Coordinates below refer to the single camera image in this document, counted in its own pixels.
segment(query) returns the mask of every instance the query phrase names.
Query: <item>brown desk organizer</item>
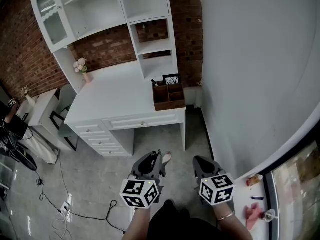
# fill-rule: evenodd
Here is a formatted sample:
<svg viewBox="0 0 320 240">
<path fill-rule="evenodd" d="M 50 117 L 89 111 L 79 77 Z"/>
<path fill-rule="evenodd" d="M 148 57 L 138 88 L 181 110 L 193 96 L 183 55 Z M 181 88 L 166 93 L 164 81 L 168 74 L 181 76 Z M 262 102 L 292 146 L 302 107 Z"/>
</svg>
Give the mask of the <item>brown desk organizer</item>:
<svg viewBox="0 0 320 240">
<path fill-rule="evenodd" d="M 156 82 L 153 87 L 153 102 L 156 111 L 180 109 L 186 106 L 182 84 L 165 85 L 163 81 Z"/>
</svg>

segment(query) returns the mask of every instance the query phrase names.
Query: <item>white wall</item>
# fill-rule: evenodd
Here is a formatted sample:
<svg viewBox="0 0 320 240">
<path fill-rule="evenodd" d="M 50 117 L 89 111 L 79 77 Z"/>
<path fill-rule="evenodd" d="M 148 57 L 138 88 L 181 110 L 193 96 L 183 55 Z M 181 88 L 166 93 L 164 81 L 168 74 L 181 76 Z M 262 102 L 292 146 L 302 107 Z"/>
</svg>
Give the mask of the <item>white wall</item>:
<svg viewBox="0 0 320 240">
<path fill-rule="evenodd" d="M 202 111 L 215 159 L 237 178 L 320 103 L 320 0 L 202 0 L 202 10 Z"/>
</svg>

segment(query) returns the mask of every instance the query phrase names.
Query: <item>white flower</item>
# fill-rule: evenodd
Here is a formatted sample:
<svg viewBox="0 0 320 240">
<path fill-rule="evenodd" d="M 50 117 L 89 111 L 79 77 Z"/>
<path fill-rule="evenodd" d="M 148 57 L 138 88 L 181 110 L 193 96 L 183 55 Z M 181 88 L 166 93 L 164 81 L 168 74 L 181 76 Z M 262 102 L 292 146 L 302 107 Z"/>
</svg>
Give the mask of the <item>white flower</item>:
<svg viewBox="0 0 320 240">
<path fill-rule="evenodd" d="M 85 64 L 86 64 L 86 59 L 85 58 L 80 58 L 79 60 L 78 60 L 78 63 L 80 64 L 80 65 L 82 65 L 82 66 L 84 66 Z"/>
</svg>

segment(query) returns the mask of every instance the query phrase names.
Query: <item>flower vase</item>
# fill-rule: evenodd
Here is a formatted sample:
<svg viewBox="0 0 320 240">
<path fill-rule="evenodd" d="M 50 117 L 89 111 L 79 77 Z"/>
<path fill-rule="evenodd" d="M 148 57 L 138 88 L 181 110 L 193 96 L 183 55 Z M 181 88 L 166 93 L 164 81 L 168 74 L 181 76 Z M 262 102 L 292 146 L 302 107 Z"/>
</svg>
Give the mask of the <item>flower vase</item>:
<svg viewBox="0 0 320 240">
<path fill-rule="evenodd" d="M 87 84 L 91 83 L 92 81 L 91 77 L 87 74 L 87 72 L 83 73 L 83 78 Z"/>
<path fill-rule="evenodd" d="M 33 98 L 31 98 L 29 95 L 27 95 L 27 96 L 25 96 L 25 97 L 26 97 L 26 99 L 28 100 L 29 105 L 34 108 L 35 105 L 36 105 L 36 101 L 35 101 Z"/>
</svg>

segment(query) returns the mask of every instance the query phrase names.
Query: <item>red napkin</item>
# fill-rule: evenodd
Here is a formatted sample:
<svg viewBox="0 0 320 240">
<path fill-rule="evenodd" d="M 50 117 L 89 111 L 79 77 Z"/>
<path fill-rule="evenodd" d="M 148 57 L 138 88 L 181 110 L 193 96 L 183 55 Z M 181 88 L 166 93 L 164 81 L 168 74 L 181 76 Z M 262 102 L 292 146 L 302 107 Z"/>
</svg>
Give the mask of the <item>red napkin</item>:
<svg viewBox="0 0 320 240">
<path fill-rule="evenodd" d="M 260 208 L 259 203 L 257 203 L 257 202 L 253 203 L 251 205 L 251 208 L 246 206 L 244 208 L 244 210 L 245 210 L 245 219 L 246 219 L 245 226 L 250 231 L 250 230 L 252 230 L 252 228 L 254 227 L 256 222 L 258 221 L 258 219 L 260 219 L 260 216 L 263 213 L 263 211 Z"/>
</svg>

